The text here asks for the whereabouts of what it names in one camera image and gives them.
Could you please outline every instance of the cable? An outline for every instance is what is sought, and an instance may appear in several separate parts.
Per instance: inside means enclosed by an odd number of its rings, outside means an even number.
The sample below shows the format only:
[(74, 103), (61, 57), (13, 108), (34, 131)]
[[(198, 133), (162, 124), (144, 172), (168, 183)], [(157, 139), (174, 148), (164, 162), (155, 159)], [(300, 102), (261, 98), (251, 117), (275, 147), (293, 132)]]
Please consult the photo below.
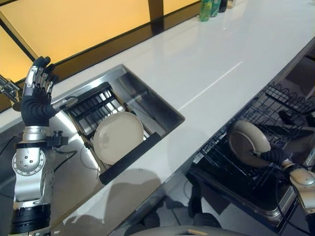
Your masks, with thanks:
[(66, 161), (68, 161), (69, 159), (71, 159), (75, 154), (77, 154), (77, 151), (73, 150), (73, 151), (59, 151), (55, 148), (56, 153), (59, 154), (72, 154), (70, 157), (68, 157), (66, 160), (64, 160), (62, 163), (60, 163), (54, 170), (54, 172), (56, 172), (56, 170), (58, 170)]
[(9, 199), (14, 199), (13, 196), (6, 195), (6, 194), (4, 194), (4, 193), (2, 193), (2, 192), (0, 192), (0, 195), (4, 196), (4, 197), (6, 197), (6, 198), (9, 198)]
[[(6, 142), (6, 144), (4, 145), (4, 147), (2, 148), (2, 150), (0, 151), (0, 155), (2, 155), (3, 151), (6, 149), (6, 147), (9, 145), (9, 143), (10, 143), (14, 138), (15, 138), (15, 136), (12, 136), (12, 137), (8, 140), (8, 142)], [(6, 195), (6, 194), (4, 194), (4, 193), (2, 193), (2, 192), (0, 192), (0, 195), (1, 195), (1, 196), (4, 196), (4, 197), (6, 197), (6, 198), (9, 198), (9, 199), (13, 199), (13, 198), (14, 198), (13, 196)]]
[(188, 200), (190, 200), (190, 198), (188, 197), (188, 195), (186, 194), (186, 191), (185, 191), (185, 189), (186, 189), (186, 184), (188, 184), (188, 182), (189, 182), (189, 180), (187, 180), (187, 181), (185, 182), (185, 184), (184, 184), (184, 195), (185, 195), (185, 197), (186, 197)]
[(297, 230), (299, 230), (299, 231), (305, 233), (306, 235), (311, 235), (309, 232), (307, 232), (307, 231), (301, 229), (300, 227), (294, 225), (293, 223), (291, 223), (291, 222), (287, 219), (287, 217), (284, 215), (284, 213), (283, 213), (282, 210), (281, 210), (281, 207), (279, 206), (278, 187), (279, 187), (279, 182), (277, 181), (277, 182), (276, 182), (276, 204), (277, 204), (277, 208), (278, 208), (278, 210), (279, 210), (279, 212), (280, 212), (280, 215), (282, 216), (282, 218), (284, 219), (284, 221), (285, 221), (286, 223), (288, 223), (290, 226), (294, 227), (295, 229), (297, 229)]
[(0, 155), (3, 153), (3, 151), (5, 150), (5, 148), (9, 145), (9, 143), (15, 138), (15, 136), (11, 137), (9, 139), (9, 141), (4, 145), (4, 147), (2, 148), (2, 150), (0, 151)]

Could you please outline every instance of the kitchen counter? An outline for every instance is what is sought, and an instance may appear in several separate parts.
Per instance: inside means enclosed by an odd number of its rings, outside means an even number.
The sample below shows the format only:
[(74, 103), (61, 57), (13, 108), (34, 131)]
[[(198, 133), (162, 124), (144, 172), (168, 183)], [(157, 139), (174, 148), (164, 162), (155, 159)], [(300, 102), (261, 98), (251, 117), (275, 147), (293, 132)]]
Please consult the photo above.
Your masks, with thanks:
[[(186, 119), (73, 212), (71, 221), (90, 215), (104, 235), (117, 227), (313, 42), (314, 11), (312, 0), (238, 0), (208, 22), (194, 17), (57, 84), (54, 100), (124, 64)], [(21, 121), (12, 109), (0, 118), (0, 133)]]

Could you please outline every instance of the chrome faucet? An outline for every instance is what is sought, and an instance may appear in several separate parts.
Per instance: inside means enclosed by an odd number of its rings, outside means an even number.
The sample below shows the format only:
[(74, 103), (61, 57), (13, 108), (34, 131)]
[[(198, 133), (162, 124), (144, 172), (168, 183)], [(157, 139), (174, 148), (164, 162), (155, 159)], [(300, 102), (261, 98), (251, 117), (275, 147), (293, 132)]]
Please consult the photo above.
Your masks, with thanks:
[(14, 110), (20, 111), (20, 101), (22, 90), (12, 81), (0, 75), (0, 93), (6, 95), (10, 100)]

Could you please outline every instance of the dishwasher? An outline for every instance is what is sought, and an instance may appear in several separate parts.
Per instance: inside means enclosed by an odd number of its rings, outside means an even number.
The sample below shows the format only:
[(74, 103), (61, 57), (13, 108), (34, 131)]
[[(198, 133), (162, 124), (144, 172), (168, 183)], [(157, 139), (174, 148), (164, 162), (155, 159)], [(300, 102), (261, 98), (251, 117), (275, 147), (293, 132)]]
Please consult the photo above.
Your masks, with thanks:
[(276, 189), (276, 181), (284, 175), (273, 163), (263, 168), (243, 164), (231, 151), (227, 133), (238, 120), (249, 121), (293, 162), (310, 166), (314, 164), (315, 129), (307, 127), (303, 114), (313, 108), (313, 102), (280, 84), (268, 84), (193, 155), (189, 173), (280, 234), (286, 222), (277, 208), (275, 191), (289, 219), (298, 205), (293, 188), (281, 185)]

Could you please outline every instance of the white plate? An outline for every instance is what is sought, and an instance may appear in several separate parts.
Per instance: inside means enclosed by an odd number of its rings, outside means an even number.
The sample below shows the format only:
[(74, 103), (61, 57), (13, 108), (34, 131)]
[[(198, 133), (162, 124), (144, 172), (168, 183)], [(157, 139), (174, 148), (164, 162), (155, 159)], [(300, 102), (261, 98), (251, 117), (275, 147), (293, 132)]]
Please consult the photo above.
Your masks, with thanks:
[(113, 165), (143, 141), (143, 126), (134, 114), (118, 112), (103, 120), (94, 134), (94, 151)]
[(228, 132), (231, 150), (243, 163), (254, 167), (265, 167), (269, 162), (251, 155), (251, 151), (270, 151), (270, 143), (263, 132), (252, 123), (239, 120)]

